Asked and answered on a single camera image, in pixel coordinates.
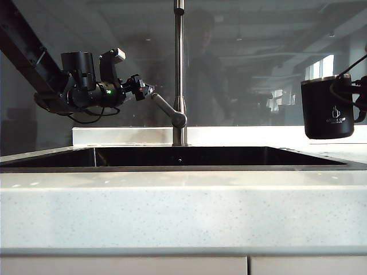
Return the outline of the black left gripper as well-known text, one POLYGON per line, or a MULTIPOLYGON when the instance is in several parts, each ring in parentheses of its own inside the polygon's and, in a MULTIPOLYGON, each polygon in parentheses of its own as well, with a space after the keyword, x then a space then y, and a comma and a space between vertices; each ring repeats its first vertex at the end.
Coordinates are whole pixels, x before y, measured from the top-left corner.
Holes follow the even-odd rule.
POLYGON ((129 92, 135 96, 136 101, 140 101, 148 99, 155 91, 155 86, 145 84, 139 74, 132 75, 125 83, 120 78, 119 85, 119 101, 125 101, 129 92))

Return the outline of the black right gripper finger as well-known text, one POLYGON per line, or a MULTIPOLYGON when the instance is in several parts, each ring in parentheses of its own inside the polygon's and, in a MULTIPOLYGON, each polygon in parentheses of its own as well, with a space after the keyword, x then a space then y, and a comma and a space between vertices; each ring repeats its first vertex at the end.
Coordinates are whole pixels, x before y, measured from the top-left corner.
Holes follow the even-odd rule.
POLYGON ((366 93, 360 93, 357 100, 355 101, 355 106, 360 110, 360 111, 365 111, 367 110, 367 96, 366 93))
POLYGON ((366 76, 352 81, 350 74, 343 74, 337 76, 335 81, 334 89, 337 93, 366 93, 366 76))

